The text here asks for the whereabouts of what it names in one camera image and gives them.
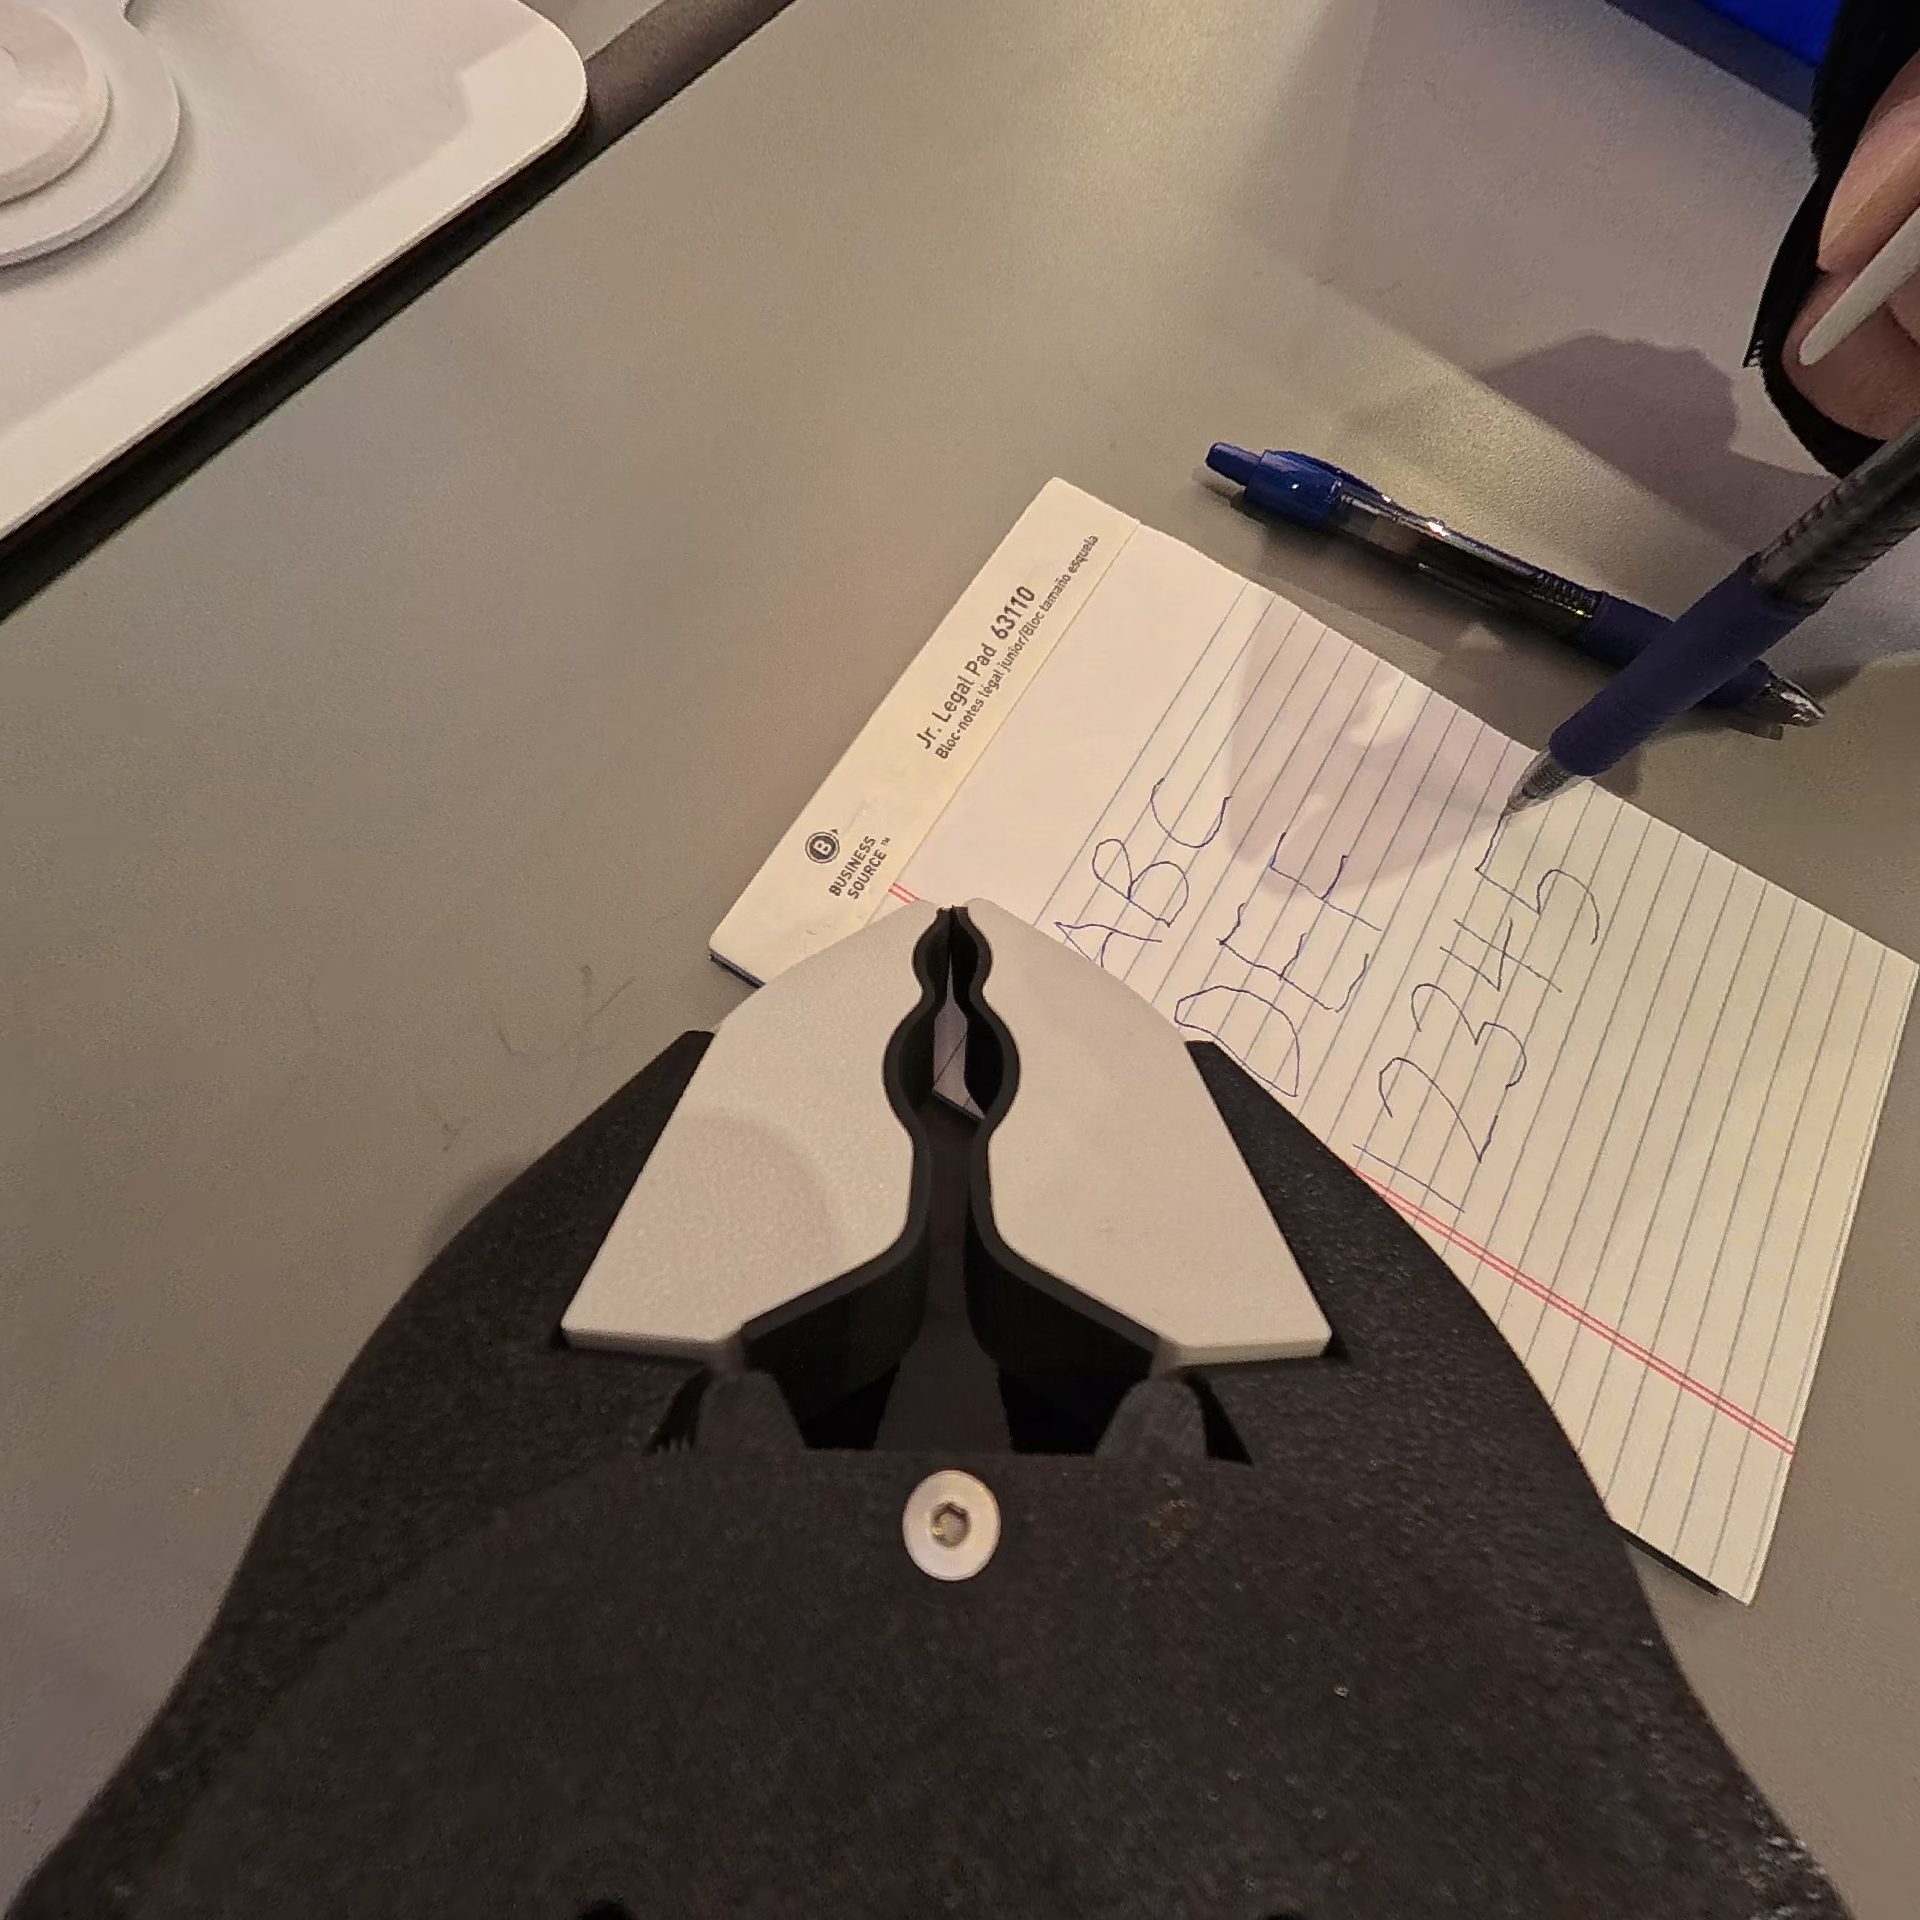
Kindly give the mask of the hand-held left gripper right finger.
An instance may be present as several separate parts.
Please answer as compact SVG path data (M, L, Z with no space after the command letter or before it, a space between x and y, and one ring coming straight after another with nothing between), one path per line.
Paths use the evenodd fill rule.
M966 1301L997 1363L1320 1358L1327 1318L1174 1024L991 899L951 934L977 1109Z

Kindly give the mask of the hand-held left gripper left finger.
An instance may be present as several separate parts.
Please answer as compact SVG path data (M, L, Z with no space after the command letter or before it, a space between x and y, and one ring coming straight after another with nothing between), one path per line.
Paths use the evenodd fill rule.
M904 905L734 1008L561 1313L569 1345L899 1363L926 1303L951 928Z

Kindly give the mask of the blue retractable pen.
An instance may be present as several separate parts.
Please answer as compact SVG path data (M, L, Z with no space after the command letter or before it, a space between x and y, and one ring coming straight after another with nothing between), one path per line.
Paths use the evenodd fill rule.
M1252 451L1217 440L1206 469L1238 491L1248 512L1372 549L1601 665L1631 665L1668 627L1667 614L1509 555L1301 449Z
M1838 587L1907 538L1916 522L1912 425L1694 601L1609 685L1572 711L1513 786L1502 817L1612 769L1675 715L1759 659Z

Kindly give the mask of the white lined notepad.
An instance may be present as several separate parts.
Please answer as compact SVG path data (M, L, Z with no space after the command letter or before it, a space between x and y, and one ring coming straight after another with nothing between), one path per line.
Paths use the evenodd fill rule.
M1752 1599L1916 961L1051 479L710 934L983 896L1211 1041L1494 1318L1613 1522Z

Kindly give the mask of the person's right hand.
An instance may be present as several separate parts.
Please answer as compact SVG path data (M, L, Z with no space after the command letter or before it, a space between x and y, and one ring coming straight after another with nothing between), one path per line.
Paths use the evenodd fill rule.
M1861 266L1918 203L1918 56L1891 80L1864 118L1833 191L1816 247L1820 275L1792 335L1855 280ZM1814 408L1869 440L1901 432L1918 411L1918 275L1908 275L1857 330L1809 368L1789 362Z

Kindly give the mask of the white stand base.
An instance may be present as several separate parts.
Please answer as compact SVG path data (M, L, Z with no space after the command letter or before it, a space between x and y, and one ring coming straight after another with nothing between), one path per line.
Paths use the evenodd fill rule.
M41 10L110 104L5 201L5 537L585 115L585 56L533 3Z

